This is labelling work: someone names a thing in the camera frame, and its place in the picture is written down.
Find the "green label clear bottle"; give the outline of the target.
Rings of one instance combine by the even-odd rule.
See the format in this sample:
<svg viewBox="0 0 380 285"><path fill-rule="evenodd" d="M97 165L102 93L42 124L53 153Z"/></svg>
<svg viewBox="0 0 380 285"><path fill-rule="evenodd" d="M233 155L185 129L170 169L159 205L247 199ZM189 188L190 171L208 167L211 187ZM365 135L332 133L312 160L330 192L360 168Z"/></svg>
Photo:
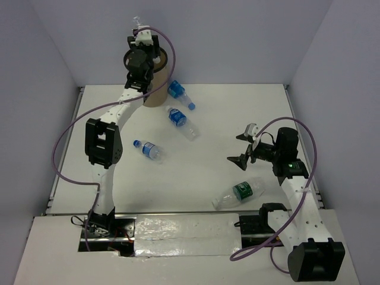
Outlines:
<svg viewBox="0 0 380 285"><path fill-rule="evenodd" d="M258 199L264 192L264 180L260 177L253 177L222 192L212 200L212 205L217 211L236 208L246 202Z"/></svg>

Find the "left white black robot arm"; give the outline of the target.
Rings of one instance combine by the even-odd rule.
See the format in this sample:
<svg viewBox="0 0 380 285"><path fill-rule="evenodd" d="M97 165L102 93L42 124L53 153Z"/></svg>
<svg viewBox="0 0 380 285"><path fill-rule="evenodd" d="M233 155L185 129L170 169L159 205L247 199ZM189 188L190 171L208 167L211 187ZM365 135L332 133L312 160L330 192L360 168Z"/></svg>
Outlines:
<svg viewBox="0 0 380 285"><path fill-rule="evenodd" d="M128 73L123 93L116 105L98 119L88 119L85 125L85 154L91 164L97 194L84 227L102 236L110 236L116 230L113 176L123 152L121 130L143 105L144 99L139 97L151 91L154 66L160 62L158 36L141 32L129 36L127 41L129 51L123 61Z"/></svg>

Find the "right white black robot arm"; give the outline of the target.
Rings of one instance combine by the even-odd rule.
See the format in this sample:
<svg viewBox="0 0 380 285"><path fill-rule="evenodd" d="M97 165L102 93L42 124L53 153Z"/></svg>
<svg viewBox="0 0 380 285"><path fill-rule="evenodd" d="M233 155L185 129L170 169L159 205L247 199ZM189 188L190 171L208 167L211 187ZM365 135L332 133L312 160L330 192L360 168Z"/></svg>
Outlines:
<svg viewBox="0 0 380 285"><path fill-rule="evenodd" d="M342 242L333 239L320 216L308 185L308 170L297 157L298 132L282 127L272 144L262 142L261 136L257 125L250 123L245 132L237 136L249 142L246 152L228 159L243 170L248 162L270 162L292 212L288 213L282 204L263 204L259 211L259 228L264 232L275 231L288 253L287 266L293 281L336 281L345 248Z"/></svg>

